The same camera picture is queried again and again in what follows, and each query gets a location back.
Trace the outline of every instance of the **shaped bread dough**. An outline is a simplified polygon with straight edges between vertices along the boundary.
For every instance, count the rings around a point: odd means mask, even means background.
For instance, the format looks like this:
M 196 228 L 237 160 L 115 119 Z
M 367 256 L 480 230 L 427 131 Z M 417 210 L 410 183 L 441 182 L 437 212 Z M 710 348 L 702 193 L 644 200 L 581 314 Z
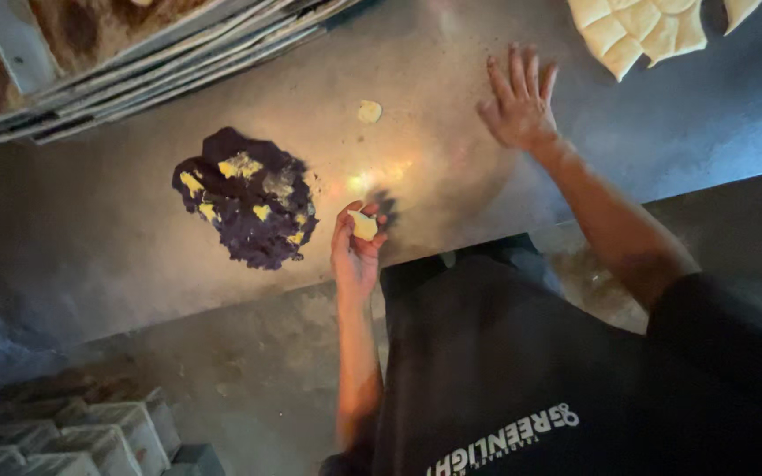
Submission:
M 728 10 L 728 31 L 725 32 L 725 36 L 740 26 L 761 2 L 762 0 L 725 0 L 725 9 Z
M 762 0 L 725 0 L 731 33 Z M 658 62 L 707 46 L 702 0 L 569 0 L 587 48 L 622 81 L 641 54 Z
M 378 233 L 378 223 L 372 217 L 367 217 L 361 212 L 349 210 L 349 214 L 355 219 L 354 236 L 370 242 Z

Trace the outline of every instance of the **dough ball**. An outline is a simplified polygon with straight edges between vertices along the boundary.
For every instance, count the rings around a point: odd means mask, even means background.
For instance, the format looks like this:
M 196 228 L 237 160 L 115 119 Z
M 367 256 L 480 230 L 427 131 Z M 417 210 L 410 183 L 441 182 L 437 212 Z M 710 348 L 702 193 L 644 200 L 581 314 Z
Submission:
M 225 128 L 205 139 L 202 156 L 175 167 L 172 187 L 188 212 L 216 228 L 231 259 L 279 269 L 304 258 L 299 248 L 319 222 L 305 170 L 272 142 Z
M 357 109 L 357 118 L 363 124 L 375 124 L 381 119 L 384 109 L 375 101 L 361 101 L 361 107 Z
M 361 212 L 349 210 L 348 213 L 355 219 L 355 237 L 370 242 L 378 233 L 378 223 L 375 218 L 367 217 Z

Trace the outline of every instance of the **metal countertop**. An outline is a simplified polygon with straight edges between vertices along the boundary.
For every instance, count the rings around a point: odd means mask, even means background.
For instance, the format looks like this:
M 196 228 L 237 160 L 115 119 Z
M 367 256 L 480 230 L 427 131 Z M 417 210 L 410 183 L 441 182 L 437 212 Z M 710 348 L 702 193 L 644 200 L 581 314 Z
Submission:
M 333 218 L 395 200 L 392 264 L 571 218 L 527 157 L 502 151 L 474 104 L 508 41 L 560 63 L 560 130 L 602 175 L 651 201 L 762 174 L 762 6 L 729 37 L 617 84 L 559 0 L 384 0 L 254 71 L 51 146 L 0 147 L 0 283 L 21 319 L 88 341 L 329 279 Z M 356 118 L 362 99 L 380 122 Z M 322 223 L 278 272 L 228 261 L 169 180 L 226 125 L 304 159 Z

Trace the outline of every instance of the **left hand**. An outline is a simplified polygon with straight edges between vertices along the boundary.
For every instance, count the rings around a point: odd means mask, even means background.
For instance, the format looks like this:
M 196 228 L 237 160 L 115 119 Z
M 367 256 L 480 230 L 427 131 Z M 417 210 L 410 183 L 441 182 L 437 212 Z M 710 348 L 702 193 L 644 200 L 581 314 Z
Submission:
M 372 294 L 378 275 L 378 250 L 387 241 L 387 234 L 379 232 L 372 241 L 368 242 L 355 238 L 355 220 L 348 211 L 360 210 L 367 217 L 378 212 L 379 206 L 374 203 L 363 206 L 362 201 L 354 201 L 337 215 L 331 239 L 331 269 L 337 282 L 338 300 L 351 301 L 362 306 Z M 378 224 L 385 224 L 387 217 L 377 218 Z

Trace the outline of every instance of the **hand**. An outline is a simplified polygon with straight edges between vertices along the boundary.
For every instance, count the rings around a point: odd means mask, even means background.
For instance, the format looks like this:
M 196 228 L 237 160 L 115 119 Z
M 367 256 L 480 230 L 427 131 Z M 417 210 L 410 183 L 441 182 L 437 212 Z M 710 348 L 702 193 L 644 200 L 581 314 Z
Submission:
M 508 84 L 498 62 L 490 56 L 487 72 L 495 98 L 478 103 L 478 114 L 495 140 L 504 147 L 529 151 L 540 142 L 557 135 L 555 116 L 551 113 L 551 94 L 555 90 L 557 65 L 545 68 L 539 84 L 539 58 L 534 47 L 510 46 L 511 83 Z
M 375 287 L 378 273 L 378 250 L 387 241 L 384 232 L 375 235 L 371 242 L 355 238 L 355 220 L 348 211 L 361 210 L 362 201 L 354 201 L 337 215 L 331 239 L 331 269 L 337 282 L 337 298 L 362 306 Z M 361 212 L 366 216 L 375 215 L 378 205 L 367 205 Z M 385 224 L 387 217 L 377 218 L 379 224 Z

